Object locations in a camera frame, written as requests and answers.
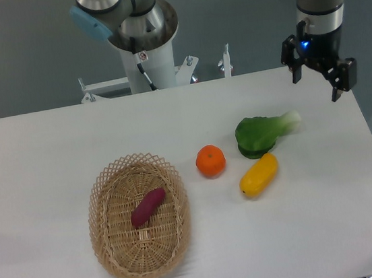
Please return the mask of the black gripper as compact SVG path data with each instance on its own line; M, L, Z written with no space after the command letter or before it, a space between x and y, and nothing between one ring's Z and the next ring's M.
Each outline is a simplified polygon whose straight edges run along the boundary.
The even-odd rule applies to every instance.
M357 83L357 60L339 57L342 26L329 33L311 34L306 30L307 24L301 20L296 28L297 37L291 34L282 42L281 63L288 66L294 84L302 78L302 65L323 73L332 86L331 100L337 102L342 93L349 92Z

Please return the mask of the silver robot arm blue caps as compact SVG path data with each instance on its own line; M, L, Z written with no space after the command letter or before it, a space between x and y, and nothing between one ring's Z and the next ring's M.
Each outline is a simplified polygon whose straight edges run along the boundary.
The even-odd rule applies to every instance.
M357 62L339 55L344 0L296 0L296 34L282 43L281 62L301 80L301 68L319 72L332 87L332 100L357 80ZM175 10L165 0L75 0L69 15L89 37L110 42L123 60L134 94L188 84L196 59L174 66Z

